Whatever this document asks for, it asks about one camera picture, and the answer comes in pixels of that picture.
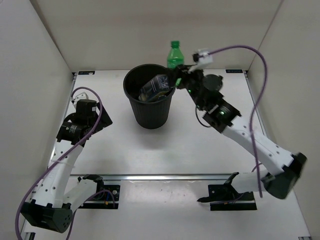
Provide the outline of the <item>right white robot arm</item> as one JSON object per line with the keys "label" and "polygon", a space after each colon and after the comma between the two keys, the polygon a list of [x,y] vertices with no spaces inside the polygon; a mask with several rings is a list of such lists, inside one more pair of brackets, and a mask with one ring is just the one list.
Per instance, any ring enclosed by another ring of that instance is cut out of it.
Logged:
{"label": "right white robot arm", "polygon": [[286,199],[307,162],[301,153],[292,153],[265,135],[252,129],[238,109],[224,100],[220,93],[223,86],[221,75],[205,75],[203,70],[194,70],[191,65],[179,65],[168,71],[169,85],[187,90],[196,109],[204,111],[203,119],[220,134],[235,141],[255,158],[257,180],[253,174],[236,172],[225,182],[224,193],[230,200],[238,199],[245,192],[266,191],[277,199]]}

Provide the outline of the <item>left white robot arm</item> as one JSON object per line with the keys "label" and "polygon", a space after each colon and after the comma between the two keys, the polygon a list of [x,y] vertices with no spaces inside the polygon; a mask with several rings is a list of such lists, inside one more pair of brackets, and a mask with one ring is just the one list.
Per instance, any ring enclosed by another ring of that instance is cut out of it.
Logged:
{"label": "left white robot arm", "polygon": [[34,186],[31,200],[25,199],[18,215],[34,227],[64,233],[72,223],[73,214],[89,198],[100,200],[105,188],[99,175],[86,175],[66,192],[66,186],[77,158],[89,138],[113,122],[100,102],[90,99],[73,101],[75,112],[63,121],[56,136],[55,155]]}

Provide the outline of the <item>green soda bottle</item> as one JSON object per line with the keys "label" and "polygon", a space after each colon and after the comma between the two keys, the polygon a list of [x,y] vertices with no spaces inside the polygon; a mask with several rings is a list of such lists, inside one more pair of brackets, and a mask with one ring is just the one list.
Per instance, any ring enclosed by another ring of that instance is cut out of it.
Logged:
{"label": "green soda bottle", "polygon": [[171,41],[171,49],[167,56],[167,67],[174,69],[176,66],[184,65],[185,58],[180,50],[180,42],[178,40]]}

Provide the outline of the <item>blue label water bottle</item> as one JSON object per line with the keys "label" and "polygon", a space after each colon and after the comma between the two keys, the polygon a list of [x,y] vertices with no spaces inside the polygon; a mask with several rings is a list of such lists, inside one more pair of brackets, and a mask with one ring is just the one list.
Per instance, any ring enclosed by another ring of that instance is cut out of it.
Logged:
{"label": "blue label water bottle", "polygon": [[168,76],[158,74],[139,90],[138,100],[146,103],[155,102],[171,90],[173,87],[170,85]]}

